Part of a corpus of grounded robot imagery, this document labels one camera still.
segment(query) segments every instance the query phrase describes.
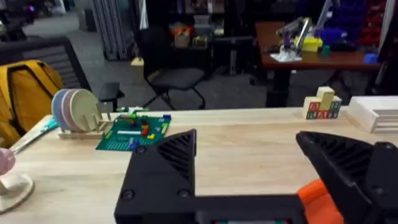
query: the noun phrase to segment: wooden desk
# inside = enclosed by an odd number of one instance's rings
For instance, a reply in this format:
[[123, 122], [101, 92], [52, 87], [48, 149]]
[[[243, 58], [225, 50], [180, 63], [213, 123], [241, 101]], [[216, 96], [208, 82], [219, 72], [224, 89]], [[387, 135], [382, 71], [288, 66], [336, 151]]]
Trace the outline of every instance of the wooden desk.
[[335, 74], [338, 76], [340, 70], [378, 72], [380, 69], [378, 63], [363, 63], [365, 54], [362, 52], [331, 52], [330, 56], [325, 58], [320, 54], [304, 52], [301, 61], [280, 63], [263, 51], [279, 43], [276, 30], [283, 25], [283, 22], [256, 23], [262, 66], [265, 69], [275, 70], [274, 84], [267, 95], [267, 107], [286, 106], [291, 70], [338, 70]]
[[[170, 114], [173, 119], [167, 134], [198, 131], [197, 195], [295, 193], [318, 178], [295, 141], [300, 130], [327, 131], [368, 142], [396, 139], [396, 134], [365, 133], [344, 115], [337, 120], [306, 121], [300, 108]], [[48, 118], [15, 146], [39, 131]], [[62, 141], [57, 132], [46, 134], [17, 156], [11, 172], [29, 174], [35, 191], [19, 208], [1, 215], [1, 223], [114, 223], [130, 152], [96, 151], [97, 140]]]

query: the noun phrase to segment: orange item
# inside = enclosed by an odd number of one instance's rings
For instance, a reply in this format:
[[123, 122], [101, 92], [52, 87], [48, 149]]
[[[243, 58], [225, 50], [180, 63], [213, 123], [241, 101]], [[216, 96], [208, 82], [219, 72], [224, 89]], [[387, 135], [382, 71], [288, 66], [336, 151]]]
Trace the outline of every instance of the orange item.
[[297, 191], [308, 224], [344, 224], [322, 180], [317, 179]]
[[182, 26], [182, 27], [170, 30], [170, 31], [173, 35], [178, 35], [178, 34], [184, 33], [185, 31], [187, 31], [189, 33], [189, 35], [193, 34], [193, 28], [190, 26]]

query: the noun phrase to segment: stacked blocks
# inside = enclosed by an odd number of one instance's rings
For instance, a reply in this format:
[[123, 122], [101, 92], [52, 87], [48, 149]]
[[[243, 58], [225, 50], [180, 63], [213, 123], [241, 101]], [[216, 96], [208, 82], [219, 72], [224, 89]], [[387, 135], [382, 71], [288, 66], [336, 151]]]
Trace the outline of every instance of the stacked blocks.
[[337, 118], [341, 99], [335, 96], [335, 91], [328, 86], [318, 88], [317, 96], [305, 98], [303, 116], [306, 119]]

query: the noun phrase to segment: chair backrest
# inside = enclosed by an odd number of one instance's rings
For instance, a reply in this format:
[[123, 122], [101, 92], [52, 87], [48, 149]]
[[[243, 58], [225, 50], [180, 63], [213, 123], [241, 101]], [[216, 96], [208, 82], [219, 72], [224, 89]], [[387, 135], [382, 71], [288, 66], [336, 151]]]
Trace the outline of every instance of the chair backrest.
[[136, 34], [136, 43], [144, 59], [144, 77], [152, 72], [171, 67], [173, 50], [167, 32], [163, 27], [152, 26]]
[[85, 73], [67, 37], [8, 42], [0, 45], [0, 65], [21, 60], [42, 60], [61, 76], [64, 88], [91, 91]]

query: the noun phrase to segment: gray carpet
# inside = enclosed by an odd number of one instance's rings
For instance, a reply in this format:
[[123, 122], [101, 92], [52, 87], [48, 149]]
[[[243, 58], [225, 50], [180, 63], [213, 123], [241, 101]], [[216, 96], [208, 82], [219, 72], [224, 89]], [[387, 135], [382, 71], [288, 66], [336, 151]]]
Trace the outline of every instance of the gray carpet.
[[[62, 17], [39, 19], [35, 24], [26, 27], [27, 35], [51, 37], [66, 35], [69, 37], [83, 67], [86, 77], [96, 95], [106, 82], [119, 82], [126, 97], [119, 100], [120, 106], [140, 106], [154, 96], [153, 91], [142, 78], [142, 69], [130, 66], [130, 62], [108, 62], [102, 53], [101, 40], [95, 32], [78, 30], [75, 13]], [[302, 106], [306, 95], [313, 95], [318, 85], [327, 80], [331, 71], [313, 70], [299, 71], [290, 80], [289, 106]], [[266, 102], [266, 87], [251, 86], [249, 74], [236, 76], [213, 76], [200, 83], [198, 90], [206, 98], [207, 109], [228, 108], [262, 108]], [[368, 75], [350, 72], [345, 76], [346, 82], [352, 87], [353, 93], [363, 93]], [[339, 84], [333, 86], [337, 94], [348, 103], [348, 97]], [[179, 110], [195, 109], [200, 99], [192, 92], [170, 92], [172, 103]], [[151, 110], [169, 110], [162, 101], [156, 100], [149, 106]]]

